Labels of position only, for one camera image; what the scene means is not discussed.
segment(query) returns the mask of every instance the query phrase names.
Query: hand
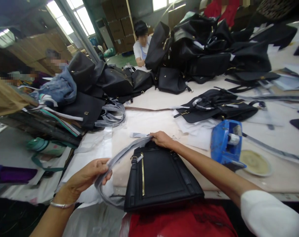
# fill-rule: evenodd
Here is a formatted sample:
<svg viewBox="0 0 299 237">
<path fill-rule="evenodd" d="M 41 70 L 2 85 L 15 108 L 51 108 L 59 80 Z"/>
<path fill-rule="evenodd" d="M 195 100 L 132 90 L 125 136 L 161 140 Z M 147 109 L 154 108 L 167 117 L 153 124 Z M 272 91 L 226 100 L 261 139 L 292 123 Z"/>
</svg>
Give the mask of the hand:
<svg viewBox="0 0 299 237">
<path fill-rule="evenodd" d="M 96 159 L 88 163 L 84 168 L 74 174 L 67 183 L 61 188 L 56 196 L 61 199 L 64 203 L 71 204 L 77 201 L 80 194 L 89 188 L 98 175 L 104 174 L 108 171 L 106 165 L 109 159 Z M 104 178 L 102 184 L 105 185 L 110 180 L 112 171 Z"/>
<path fill-rule="evenodd" d="M 175 143 L 170 136 L 162 131 L 151 133 L 150 136 L 153 137 L 152 140 L 156 143 L 156 145 L 164 148 L 171 149 L 172 145 Z"/>
</svg>

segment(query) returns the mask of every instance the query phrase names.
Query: denim fabric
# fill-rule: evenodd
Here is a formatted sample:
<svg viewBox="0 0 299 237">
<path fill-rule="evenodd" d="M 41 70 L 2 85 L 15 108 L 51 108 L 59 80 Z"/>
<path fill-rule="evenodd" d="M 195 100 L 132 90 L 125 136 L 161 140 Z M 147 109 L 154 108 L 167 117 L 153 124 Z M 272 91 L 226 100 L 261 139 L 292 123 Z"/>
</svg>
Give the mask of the denim fabric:
<svg viewBox="0 0 299 237">
<path fill-rule="evenodd" d="M 66 105 L 75 101 L 76 93 L 76 83 L 74 82 L 67 67 L 64 67 L 62 73 L 42 85 L 39 90 L 32 92 L 30 96 L 38 100 L 40 94 L 47 94 L 52 96 L 52 99 L 55 100 L 58 105 Z"/>
</svg>

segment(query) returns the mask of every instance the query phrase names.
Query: purple object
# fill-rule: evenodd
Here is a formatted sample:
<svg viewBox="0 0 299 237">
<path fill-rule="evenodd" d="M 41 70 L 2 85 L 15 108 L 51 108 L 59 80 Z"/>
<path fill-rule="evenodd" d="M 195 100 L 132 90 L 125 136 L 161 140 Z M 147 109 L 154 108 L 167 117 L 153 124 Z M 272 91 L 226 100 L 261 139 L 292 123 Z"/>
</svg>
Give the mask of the purple object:
<svg viewBox="0 0 299 237">
<path fill-rule="evenodd" d="M 0 183 L 27 184 L 36 174 L 37 169 L 16 168 L 0 165 Z"/>
</svg>

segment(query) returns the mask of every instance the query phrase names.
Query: bangle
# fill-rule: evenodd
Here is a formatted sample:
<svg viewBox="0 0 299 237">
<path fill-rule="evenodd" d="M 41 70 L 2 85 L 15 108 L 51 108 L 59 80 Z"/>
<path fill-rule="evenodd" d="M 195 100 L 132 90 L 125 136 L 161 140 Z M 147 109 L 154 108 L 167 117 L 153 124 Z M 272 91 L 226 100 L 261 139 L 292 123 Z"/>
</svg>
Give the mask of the bangle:
<svg viewBox="0 0 299 237">
<path fill-rule="evenodd" d="M 58 207 L 58 208 L 69 208 L 71 207 L 72 205 L 75 205 L 75 203 L 72 203 L 72 204 L 58 204 L 58 203 L 55 203 L 55 202 L 51 202 L 50 205 L 52 205 L 53 207 Z"/>
</svg>

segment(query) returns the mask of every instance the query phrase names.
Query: white sleeve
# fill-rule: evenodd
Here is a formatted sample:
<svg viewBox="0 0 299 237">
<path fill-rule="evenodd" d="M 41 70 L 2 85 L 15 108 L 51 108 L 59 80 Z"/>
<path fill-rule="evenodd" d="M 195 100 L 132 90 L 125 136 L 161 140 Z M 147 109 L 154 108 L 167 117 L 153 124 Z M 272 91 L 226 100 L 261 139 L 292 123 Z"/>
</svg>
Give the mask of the white sleeve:
<svg viewBox="0 0 299 237">
<path fill-rule="evenodd" d="M 137 59 L 137 58 L 141 58 L 142 59 L 142 55 L 140 53 L 140 47 L 138 46 L 137 43 L 135 43 L 133 45 L 133 51 L 134 51 L 135 59 Z"/>
<path fill-rule="evenodd" d="M 264 191 L 243 193 L 241 214 L 257 237 L 299 237 L 299 214 Z"/>
</svg>

